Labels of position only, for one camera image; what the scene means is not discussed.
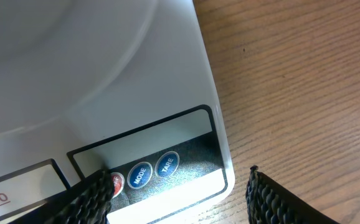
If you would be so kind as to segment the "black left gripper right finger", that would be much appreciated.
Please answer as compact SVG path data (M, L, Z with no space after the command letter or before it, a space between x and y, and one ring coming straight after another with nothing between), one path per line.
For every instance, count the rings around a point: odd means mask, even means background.
M245 199L250 224L338 224L260 172L258 166L250 168Z

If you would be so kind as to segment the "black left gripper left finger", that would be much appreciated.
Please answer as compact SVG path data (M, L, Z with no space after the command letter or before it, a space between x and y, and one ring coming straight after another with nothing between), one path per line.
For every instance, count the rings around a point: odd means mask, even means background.
M98 170L39 208L13 220L14 224L108 223L114 183L107 170Z

